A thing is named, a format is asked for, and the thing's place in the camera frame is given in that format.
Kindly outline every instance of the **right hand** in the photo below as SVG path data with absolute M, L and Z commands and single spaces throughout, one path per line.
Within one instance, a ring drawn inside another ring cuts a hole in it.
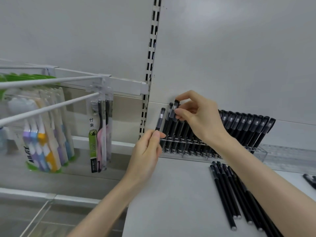
M 176 97 L 179 101 L 186 99 L 191 100 L 180 105 L 174 112 L 177 119 L 188 122 L 199 139 L 212 147 L 229 136 L 223 126 L 215 101 L 206 99 L 192 90 Z

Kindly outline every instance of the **hand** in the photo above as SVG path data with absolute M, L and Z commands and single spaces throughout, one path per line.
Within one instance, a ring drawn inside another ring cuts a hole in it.
M 126 174 L 125 179 L 132 181 L 136 185 L 142 186 L 152 175 L 159 155 L 162 153 L 159 144 L 160 138 L 166 135 L 159 131 L 148 130 L 137 141 Z
M 182 101 L 191 99 L 175 109 L 176 118 L 186 120 L 194 134 L 211 147 L 229 136 L 219 116 L 217 103 L 195 91 L 187 91 L 176 97 Z

